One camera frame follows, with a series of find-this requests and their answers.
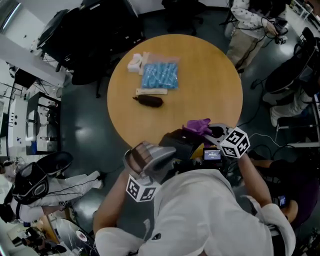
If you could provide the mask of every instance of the phone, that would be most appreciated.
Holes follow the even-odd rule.
[[[203,160],[205,163],[217,164],[222,163],[221,151],[207,147],[203,149]]]
[[[282,207],[286,204],[286,196],[285,195],[278,196],[278,199],[279,199],[280,207]]]
[[[283,208],[286,206],[287,198],[285,195],[280,195],[278,197],[273,198],[273,203],[278,205],[280,208]]]

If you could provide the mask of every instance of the black bag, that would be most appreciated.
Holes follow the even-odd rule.
[[[13,198],[22,205],[29,205],[47,195],[47,174],[36,162],[32,162],[16,174],[12,187]]]

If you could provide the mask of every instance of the plastic bag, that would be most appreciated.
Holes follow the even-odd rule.
[[[142,88],[178,88],[178,57],[150,53],[144,65]]]

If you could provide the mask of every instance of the round wooden table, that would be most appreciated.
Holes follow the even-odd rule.
[[[159,108],[132,99],[142,76],[128,72],[133,54],[150,52],[179,57],[178,89],[161,97]],[[130,50],[116,66],[108,86],[107,107],[119,135],[132,147],[142,141],[158,144],[166,133],[189,120],[235,127],[241,114],[241,80],[231,61],[213,44],[200,38],[168,34],[146,40]]]

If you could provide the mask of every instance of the purple glove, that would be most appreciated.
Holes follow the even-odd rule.
[[[200,120],[190,120],[186,123],[186,127],[182,125],[182,129],[193,132],[198,135],[212,135],[212,131],[208,128],[208,124],[211,122],[210,118]]]

